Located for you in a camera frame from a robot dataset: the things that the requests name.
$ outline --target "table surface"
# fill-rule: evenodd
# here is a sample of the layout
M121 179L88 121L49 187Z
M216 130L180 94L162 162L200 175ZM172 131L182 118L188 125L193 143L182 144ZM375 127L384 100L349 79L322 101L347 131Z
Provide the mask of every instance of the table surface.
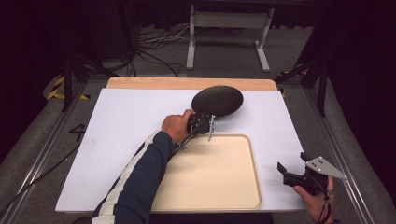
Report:
M99 95L56 211L94 209L134 155L133 149L141 145L141 139L161 127L161 118L188 108L199 90L215 85L233 86L244 94L243 106L237 112L216 121L215 135L238 133L250 138L263 201L256 211L304 209L301 198L282 184L282 175L276 169L279 161L298 174L304 170L304 163L299 160L301 143L274 81L113 77Z

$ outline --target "hand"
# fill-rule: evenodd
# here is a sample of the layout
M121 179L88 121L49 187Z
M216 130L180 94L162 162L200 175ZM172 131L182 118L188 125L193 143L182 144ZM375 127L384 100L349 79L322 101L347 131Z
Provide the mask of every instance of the hand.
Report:
M169 115L163 121L162 130L168 133L173 143L181 142L187 137L187 121L194 111L186 109L183 115Z
M305 202L305 207L306 211L309 213L311 216L312 220L314 222L318 222L320 213L324 204L324 195L323 193L320 193L318 195L312 196L308 192L306 192L305 189L303 189L300 186L294 186L294 190L300 195L300 197L304 200ZM329 176L329 184L327 185L327 190L334 190L334 184L332 182L332 176ZM331 198L331 205L332 205L332 211L334 209L334 195L330 196ZM327 207L323 211L323 214L320 219L325 218L327 215ZM329 219L327 219L326 223L334 223L334 218L332 217L332 213L329 216Z

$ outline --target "floor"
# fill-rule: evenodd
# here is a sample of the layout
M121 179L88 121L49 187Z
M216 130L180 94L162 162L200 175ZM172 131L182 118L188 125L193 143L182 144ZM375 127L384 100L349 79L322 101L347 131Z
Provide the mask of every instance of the floor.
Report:
M260 34L255 30L203 30L197 36L192 71L185 69L188 48L188 41L184 39L186 36L161 49L148 52L169 63L175 71L181 66L178 73L180 77L272 79L279 72L293 68L312 29L282 27L269 31L264 45L271 68L269 73L261 70L256 51L252 47L253 41ZM104 62L104 66L111 67L118 63L118 60L109 60ZM120 76L133 76L135 70L138 76L144 77L174 75L167 66L148 62L141 57L136 57L132 65L134 69L128 65L116 73ZM43 90L43 97L50 94L59 75L54 74L54 79ZM318 85L305 90L299 84L301 78L302 76L293 77L278 87L285 91L285 104L304 151L326 158L349 175L349 181L335 181L334 216L344 223L394 224L395 207L348 128L331 82L328 83L326 117L323 118L315 106ZM26 185L25 181L31 182L43 174L78 145L81 132L89 124L95 102L106 82L105 76L92 75L86 84L75 83L74 95L83 94L89 99L76 100L64 113L61 112L64 105L62 99L48 99L47 106L0 166L1 208L6 206L21 186ZM59 94L62 94L62 88L59 89ZM11 210L0 219L1 223L72 223L77 217L88 215L89 213L65 214L54 211L74 156L75 153L30 187L16 201L18 204L14 203ZM272 217L275 224L312 222L305 211L276 212L272 213Z

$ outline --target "metal rail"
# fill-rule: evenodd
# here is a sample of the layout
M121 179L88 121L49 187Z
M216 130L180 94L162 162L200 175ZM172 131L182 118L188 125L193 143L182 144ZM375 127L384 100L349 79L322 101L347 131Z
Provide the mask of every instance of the metal rail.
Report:
M312 89L304 89L304 91L309 104L315 110L316 120L318 121L320 128L324 132L329 142L332 157L334 159L334 165L348 177L348 180L343 180L344 186L346 188L347 194L349 195L350 201L352 201L359 220L361 221L361 223L375 223L366 206L366 203L361 196L361 192L359 191L355 178L347 167L347 163L332 133L328 121L326 120L326 118L322 117L320 115L320 112L318 111L315 92Z
M49 138L47 139L46 143L44 144L43 148L41 149L40 153L35 160L32 168L30 169L29 173L25 177L21 188L19 189L18 193L31 184L36 178L38 178L42 173L47 164L47 161L50 158L50 155L53 149L58 142L58 139L62 133L64 125L66 124L68 118L70 117L74 107L76 106L79 96L83 93L86 87L85 83L78 83L76 84L76 88L73 92L73 101L71 102L70 106L66 111L61 113L60 117L57 119L54 128L52 129ZM26 204L30 194L33 191L35 185L32 185L28 190L26 190L20 198L18 198L5 212L3 218L0 220L0 224L12 224L15 223L18 216L21 213L24 205Z

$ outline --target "white stripe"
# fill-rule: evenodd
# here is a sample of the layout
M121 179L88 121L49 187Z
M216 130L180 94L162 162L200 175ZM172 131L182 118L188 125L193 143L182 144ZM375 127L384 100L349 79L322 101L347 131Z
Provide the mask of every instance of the white stripe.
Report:
M92 224L102 224L102 223L112 224L112 223L114 223L114 219L115 219L114 215L113 215L114 205L119 200L119 197L123 191L125 182L128 180L128 177L131 175L131 172L134 170L134 167L136 166L137 162L145 154L148 146L153 143L154 136L158 132L159 131L156 131L148 137L142 150L140 150L139 153L137 153L134 156L134 158L128 163L128 165L122 171L119 182L117 182L116 187L107 194L106 201L102 204L102 207L99 211L99 216L95 217L92 220Z

